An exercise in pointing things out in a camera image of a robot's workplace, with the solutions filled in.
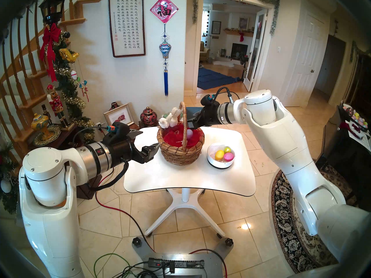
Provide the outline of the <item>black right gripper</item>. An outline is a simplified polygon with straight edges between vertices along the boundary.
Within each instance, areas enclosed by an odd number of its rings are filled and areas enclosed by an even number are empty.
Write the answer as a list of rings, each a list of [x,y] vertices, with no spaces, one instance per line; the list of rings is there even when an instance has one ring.
[[[193,130],[203,126],[221,125],[218,118],[219,107],[220,104],[204,106],[202,110],[192,114],[191,118],[187,121],[187,128]]]

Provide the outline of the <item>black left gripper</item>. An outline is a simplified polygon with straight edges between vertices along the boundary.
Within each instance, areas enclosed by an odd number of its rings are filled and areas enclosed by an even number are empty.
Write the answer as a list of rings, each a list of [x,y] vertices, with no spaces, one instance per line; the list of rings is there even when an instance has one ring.
[[[132,160],[144,164],[153,159],[160,148],[160,144],[154,143],[150,146],[144,146],[142,151],[139,151],[134,143],[131,142],[131,139],[135,139],[140,134],[143,134],[143,131],[130,129],[130,139],[125,139],[112,145],[107,144],[107,148],[111,155],[111,166],[117,166]]]

